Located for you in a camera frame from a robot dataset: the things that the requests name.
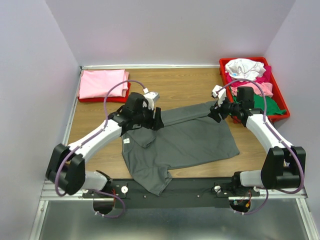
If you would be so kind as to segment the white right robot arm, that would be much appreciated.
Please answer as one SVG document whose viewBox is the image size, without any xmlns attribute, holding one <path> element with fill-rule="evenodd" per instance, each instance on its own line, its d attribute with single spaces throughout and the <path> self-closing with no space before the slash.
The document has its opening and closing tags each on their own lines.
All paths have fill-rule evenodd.
<svg viewBox="0 0 320 240">
<path fill-rule="evenodd" d="M 243 195 L 248 187 L 277 190 L 286 194 L 300 192 L 304 187 L 306 151 L 284 139 L 271 125 L 265 111 L 254 107 L 254 90 L 242 87 L 240 99 L 231 102 L 226 88 L 216 85 L 212 97 L 217 99 L 210 108 L 213 119 L 220 122 L 226 117 L 236 117 L 254 134 L 266 152 L 260 170 L 234 173 L 230 191 L 236 196 Z"/>
</svg>

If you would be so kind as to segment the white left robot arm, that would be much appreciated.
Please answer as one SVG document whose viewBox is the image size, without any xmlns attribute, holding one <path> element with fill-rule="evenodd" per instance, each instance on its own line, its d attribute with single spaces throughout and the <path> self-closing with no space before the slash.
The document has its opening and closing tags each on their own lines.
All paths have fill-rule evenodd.
<svg viewBox="0 0 320 240">
<path fill-rule="evenodd" d="M 133 92 L 88 135 L 69 145 L 58 144 L 46 172 L 57 195 L 93 191 L 101 198 L 116 197 L 111 179 L 99 171 L 86 171 L 86 163 L 118 138 L 131 176 L 155 195 L 172 180 L 170 170 L 227 157 L 222 147 L 224 128 L 213 125 L 206 103 L 162 112 L 155 107 L 158 98 L 156 92 Z"/>
</svg>

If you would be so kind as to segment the grey t shirt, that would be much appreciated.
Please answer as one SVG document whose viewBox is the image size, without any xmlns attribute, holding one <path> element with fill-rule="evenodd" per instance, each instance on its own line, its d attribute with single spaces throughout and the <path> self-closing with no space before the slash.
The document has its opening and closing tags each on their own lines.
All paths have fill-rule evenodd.
<svg viewBox="0 0 320 240">
<path fill-rule="evenodd" d="M 164 127 L 126 132 L 122 157 L 133 179 L 159 196 L 172 180 L 170 170 L 198 166 L 239 155 L 228 124 L 208 115 L 214 101 L 165 110 Z"/>
</svg>

